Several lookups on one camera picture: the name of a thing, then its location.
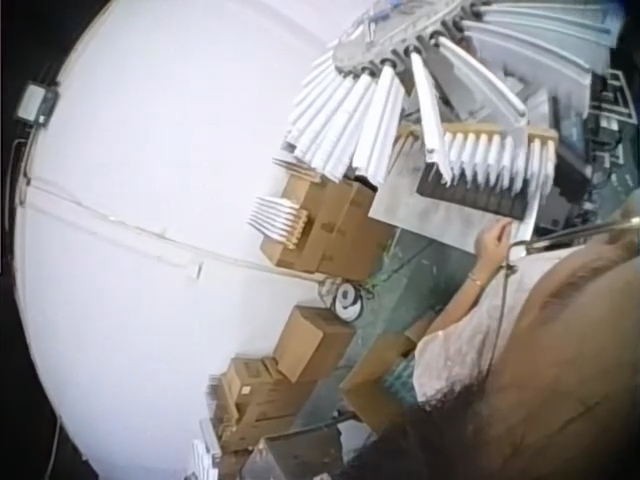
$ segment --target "dark hair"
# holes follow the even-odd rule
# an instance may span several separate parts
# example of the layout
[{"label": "dark hair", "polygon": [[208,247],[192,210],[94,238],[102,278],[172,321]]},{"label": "dark hair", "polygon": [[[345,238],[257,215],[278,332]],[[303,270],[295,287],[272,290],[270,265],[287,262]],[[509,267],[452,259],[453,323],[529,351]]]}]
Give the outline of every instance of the dark hair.
[{"label": "dark hair", "polygon": [[477,384],[452,390],[437,402],[408,409],[356,454],[334,480],[479,479],[474,457]]}]

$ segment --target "bracelet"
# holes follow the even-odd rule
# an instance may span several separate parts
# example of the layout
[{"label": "bracelet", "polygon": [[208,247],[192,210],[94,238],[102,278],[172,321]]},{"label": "bracelet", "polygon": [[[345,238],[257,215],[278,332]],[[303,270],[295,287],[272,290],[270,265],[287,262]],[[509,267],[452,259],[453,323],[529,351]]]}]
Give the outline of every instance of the bracelet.
[{"label": "bracelet", "polygon": [[467,275],[467,277],[469,278],[469,280],[475,283],[478,287],[480,287],[481,289],[484,289],[484,284],[480,280],[478,280],[478,277],[476,277],[473,274],[473,272],[469,272],[469,275]]}]

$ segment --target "white lace top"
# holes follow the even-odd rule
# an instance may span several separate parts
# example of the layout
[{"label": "white lace top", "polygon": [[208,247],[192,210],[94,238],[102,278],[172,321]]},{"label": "white lace top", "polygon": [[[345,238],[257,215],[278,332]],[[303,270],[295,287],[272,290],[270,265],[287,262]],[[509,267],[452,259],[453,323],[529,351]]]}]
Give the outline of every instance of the white lace top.
[{"label": "white lace top", "polygon": [[[496,355],[504,350],[533,286],[546,271],[577,248],[540,253],[514,262],[517,272],[509,278]],[[464,319],[420,341],[413,372],[413,386],[420,402],[435,400],[486,371],[497,330],[503,282],[504,271],[487,286],[478,305]]]}]

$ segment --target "white wall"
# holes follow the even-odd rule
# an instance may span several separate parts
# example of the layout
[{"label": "white wall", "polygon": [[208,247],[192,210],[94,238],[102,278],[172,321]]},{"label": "white wall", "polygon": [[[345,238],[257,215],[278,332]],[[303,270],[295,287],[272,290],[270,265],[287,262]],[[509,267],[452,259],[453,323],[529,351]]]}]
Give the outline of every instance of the white wall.
[{"label": "white wall", "polygon": [[267,354],[312,282],[245,220],[291,99],[365,0],[119,0],[37,139],[16,278],[32,355],[103,478],[180,478],[207,376]]}]

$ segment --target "woman's hand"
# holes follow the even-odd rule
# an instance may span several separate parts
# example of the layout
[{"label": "woman's hand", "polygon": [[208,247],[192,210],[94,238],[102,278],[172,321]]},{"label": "woman's hand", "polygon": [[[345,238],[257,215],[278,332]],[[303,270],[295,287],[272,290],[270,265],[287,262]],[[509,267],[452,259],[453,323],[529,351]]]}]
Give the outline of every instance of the woman's hand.
[{"label": "woman's hand", "polygon": [[512,220],[501,219],[478,234],[474,275],[481,282],[487,282],[504,263],[511,242],[512,223]]}]

